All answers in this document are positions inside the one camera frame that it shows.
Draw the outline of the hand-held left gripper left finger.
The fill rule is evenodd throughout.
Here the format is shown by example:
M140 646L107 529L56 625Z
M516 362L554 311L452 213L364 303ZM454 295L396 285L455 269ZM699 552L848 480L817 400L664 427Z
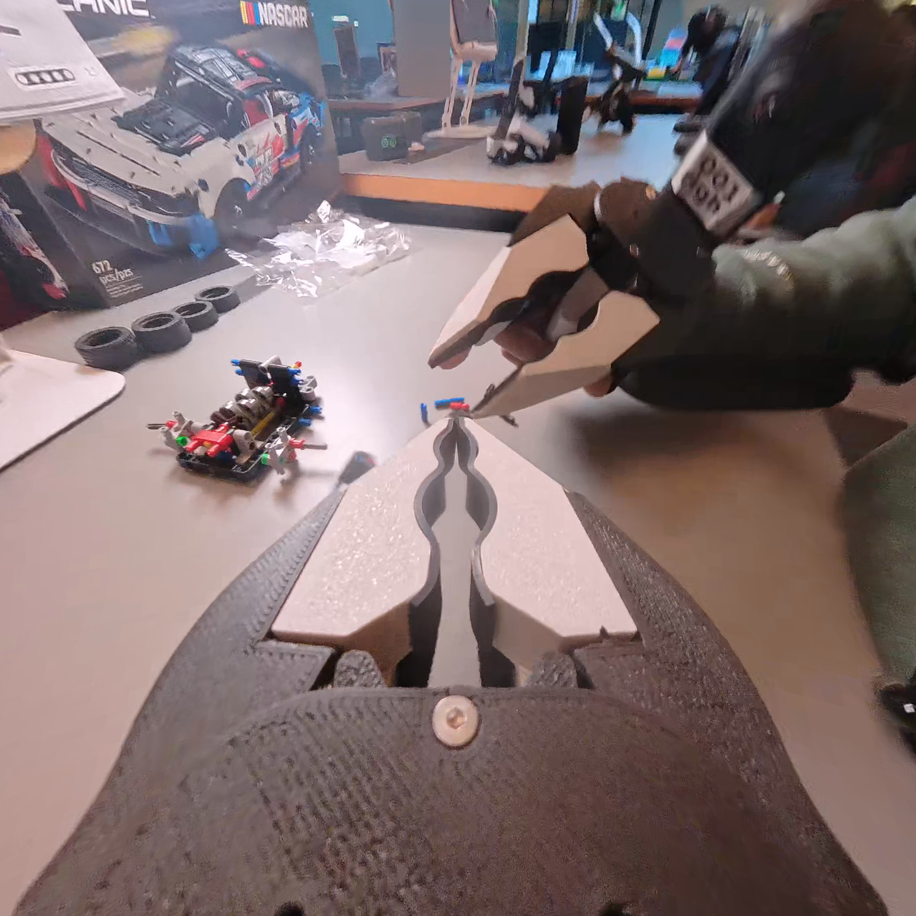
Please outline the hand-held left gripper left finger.
M441 623L441 549L454 420L349 483L281 605L271 636L369 654L386 681L429 681Z

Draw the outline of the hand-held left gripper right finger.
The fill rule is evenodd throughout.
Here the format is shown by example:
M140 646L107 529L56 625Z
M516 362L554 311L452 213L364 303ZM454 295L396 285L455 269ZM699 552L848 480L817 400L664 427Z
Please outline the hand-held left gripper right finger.
M549 653L638 638L561 484L469 419L456 422L456 458L478 528L469 611L482 679L519 679Z

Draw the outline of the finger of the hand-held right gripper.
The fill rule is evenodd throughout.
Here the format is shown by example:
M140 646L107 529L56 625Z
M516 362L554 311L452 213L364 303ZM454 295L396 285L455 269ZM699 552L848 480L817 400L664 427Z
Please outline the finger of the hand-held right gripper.
M543 359L519 367L471 409L471 418L513 414L596 383L659 324L641 298L612 291L584 330L563 335Z
M587 235L569 215L504 247L442 327L429 366L449 367L475 346L495 340L517 321L539 281L568 279L588 263Z

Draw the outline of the lego car chassis assembly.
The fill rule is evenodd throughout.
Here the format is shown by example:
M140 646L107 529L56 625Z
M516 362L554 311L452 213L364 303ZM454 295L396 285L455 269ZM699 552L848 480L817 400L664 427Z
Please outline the lego car chassis assembly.
M314 375L302 364L237 359L235 373L245 385L209 418L197 421L179 411L165 422L149 423L177 464L190 472L239 483L257 481L266 471L284 475L304 451L326 451L312 427L322 419L323 401Z

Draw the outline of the lego car set box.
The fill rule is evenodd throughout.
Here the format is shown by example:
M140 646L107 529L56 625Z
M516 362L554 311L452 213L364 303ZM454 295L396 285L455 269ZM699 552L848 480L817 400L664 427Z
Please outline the lego car set box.
M2 329L204 281L339 185L310 2L56 2L124 97L2 176Z

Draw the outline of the orange edged table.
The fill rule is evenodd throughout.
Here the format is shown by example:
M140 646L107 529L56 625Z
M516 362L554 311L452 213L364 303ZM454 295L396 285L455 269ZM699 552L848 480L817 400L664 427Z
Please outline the orange edged table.
M583 128L577 152L551 163L499 166L483 141L420 162L373 162L363 151L339 157L341 191L362 200L529 212L553 186L599 187L631 178L663 189L679 160L675 114L640 115L631 134Z

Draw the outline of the black and white device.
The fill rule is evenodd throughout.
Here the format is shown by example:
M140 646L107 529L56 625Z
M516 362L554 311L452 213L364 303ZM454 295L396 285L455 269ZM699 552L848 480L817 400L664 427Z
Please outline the black and white device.
M500 166L519 163L551 163L559 156L572 156L578 150L585 118L589 80L571 76L560 83L556 127L544 131L534 119L541 103L550 95L550 80L529 85L524 79L526 60L515 61L510 88L502 103L498 124L486 139L489 161Z
M597 12L593 13L592 22L593 28L603 41L601 61L609 66L611 79L597 102L588 104L586 117L596 118L597 133L601 133L607 125L619 123L621 133L630 135L635 125L631 91L634 84L646 74L640 43L641 27L635 17L629 13L625 14L624 31L632 31L634 35L633 52L629 52L625 41L618 42L614 39Z

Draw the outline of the black device with green lights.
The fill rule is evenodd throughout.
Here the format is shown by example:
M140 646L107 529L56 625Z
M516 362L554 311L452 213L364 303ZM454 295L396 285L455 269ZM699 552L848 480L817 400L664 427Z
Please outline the black device with green lights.
M421 114L401 110L393 114L366 117L361 122L364 152L371 162L409 159L426 151Z

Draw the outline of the clear plastic bag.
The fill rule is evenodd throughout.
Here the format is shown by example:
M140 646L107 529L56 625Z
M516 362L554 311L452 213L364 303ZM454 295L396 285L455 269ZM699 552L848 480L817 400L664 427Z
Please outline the clear plastic bag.
M305 220L270 238L237 242L225 254L251 271L259 287L316 299L406 258L412 248L409 234L394 223L325 200Z

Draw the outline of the white monitor stand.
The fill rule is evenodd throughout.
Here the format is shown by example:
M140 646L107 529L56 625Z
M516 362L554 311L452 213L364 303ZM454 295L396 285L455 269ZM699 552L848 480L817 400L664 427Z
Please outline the white monitor stand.
M11 349L1 342L1 469L108 405L121 373Z

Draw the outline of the white paper sheet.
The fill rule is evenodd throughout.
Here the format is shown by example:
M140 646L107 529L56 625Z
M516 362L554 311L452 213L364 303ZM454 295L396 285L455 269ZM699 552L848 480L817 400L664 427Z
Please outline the white paper sheet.
M109 75L53 1L1 3L1 124L119 103Z

